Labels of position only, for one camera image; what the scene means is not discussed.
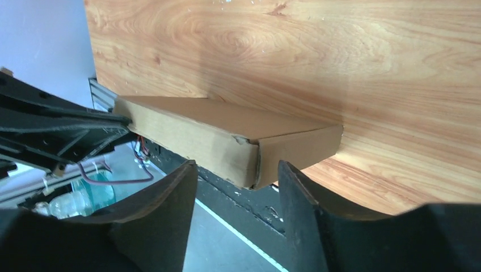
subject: cardboard box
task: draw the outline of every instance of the cardboard box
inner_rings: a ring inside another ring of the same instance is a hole
[[[343,127],[217,100],[123,96],[130,130],[241,188],[277,181],[279,160],[302,169],[334,155]]]

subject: wooden surface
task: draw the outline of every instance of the wooden surface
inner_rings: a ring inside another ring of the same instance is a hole
[[[98,81],[342,123],[305,170],[399,213],[481,201],[481,2],[87,0]]]

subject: cable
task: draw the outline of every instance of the cable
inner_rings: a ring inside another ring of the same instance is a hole
[[[137,144],[139,144],[139,150],[142,152],[142,155],[137,153],[136,147]],[[93,185],[117,185],[117,184],[135,184],[135,183],[143,183],[143,182],[149,182],[154,180],[154,176],[147,170],[147,167],[145,167],[144,161],[147,159],[147,156],[149,154],[149,150],[145,147],[144,144],[144,138],[140,135],[137,136],[137,141],[134,146],[134,143],[132,142],[132,150],[134,151],[134,156],[137,158],[138,162],[140,163],[142,169],[144,169],[145,173],[149,175],[148,178],[142,178],[138,180],[120,180],[120,181],[99,181],[99,180],[92,180],[90,179],[87,174],[85,173],[85,169],[83,168],[83,165],[81,163],[77,163],[78,168],[80,169],[80,174],[82,178],[89,184]],[[110,167],[103,161],[101,162],[101,165],[103,165],[107,171],[112,172]]]
[[[99,180],[92,180],[90,179],[87,174],[85,173],[85,169],[83,169],[83,166],[81,163],[77,163],[78,168],[80,169],[80,175],[82,178],[89,184],[93,185],[118,185],[118,184],[135,184],[135,183],[143,183],[143,182],[149,182],[154,180],[154,176],[147,170],[145,167],[144,162],[141,162],[141,166],[144,169],[145,173],[149,175],[148,178],[143,178],[143,179],[138,179],[138,180],[120,180],[120,181],[99,181]]]

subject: clear plastic bottle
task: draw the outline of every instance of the clear plastic bottle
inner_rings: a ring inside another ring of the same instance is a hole
[[[50,215],[63,219],[83,213],[91,209],[92,203],[85,190],[59,195],[50,201],[48,211]]]
[[[105,170],[89,174],[88,177],[97,181],[109,181],[112,176]],[[83,192],[88,196],[91,205],[80,211],[80,215],[89,216],[94,211],[107,207],[116,202],[114,189],[110,185],[93,185],[87,183],[83,178],[79,178],[72,183],[72,191]]]

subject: white wall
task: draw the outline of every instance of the white wall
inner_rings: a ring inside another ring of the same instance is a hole
[[[87,78],[95,69],[83,1],[0,0],[0,66],[43,91],[92,107]]]

